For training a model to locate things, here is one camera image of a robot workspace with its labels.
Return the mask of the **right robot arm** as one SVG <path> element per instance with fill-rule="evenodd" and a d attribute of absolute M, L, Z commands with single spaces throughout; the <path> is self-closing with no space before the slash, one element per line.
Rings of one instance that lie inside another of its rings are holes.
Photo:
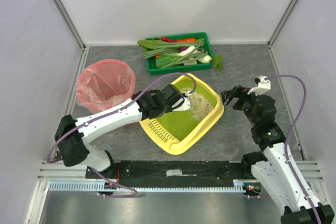
<path fill-rule="evenodd" d="M 234 110 L 242 111 L 252 125 L 251 135 L 260 151 L 243 155 L 241 162 L 276 204 L 280 222 L 332 223 L 334 210 L 313 192 L 285 144 L 285 135 L 275 121 L 275 100 L 240 85 L 221 96 L 225 105 L 235 99 Z"/>

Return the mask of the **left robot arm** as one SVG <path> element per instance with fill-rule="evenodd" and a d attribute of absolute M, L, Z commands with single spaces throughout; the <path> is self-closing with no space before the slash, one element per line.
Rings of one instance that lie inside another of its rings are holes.
<path fill-rule="evenodd" d="M 114 169 L 111 154 L 95 148 L 92 141 L 122 126 L 190 107 L 187 94 L 169 84 L 162 90 L 140 91 L 115 107 L 87 117 L 74 119 L 66 115 L 55 135 L 63 164 L 66 167 L 85 165 L 98 172 Z"/>

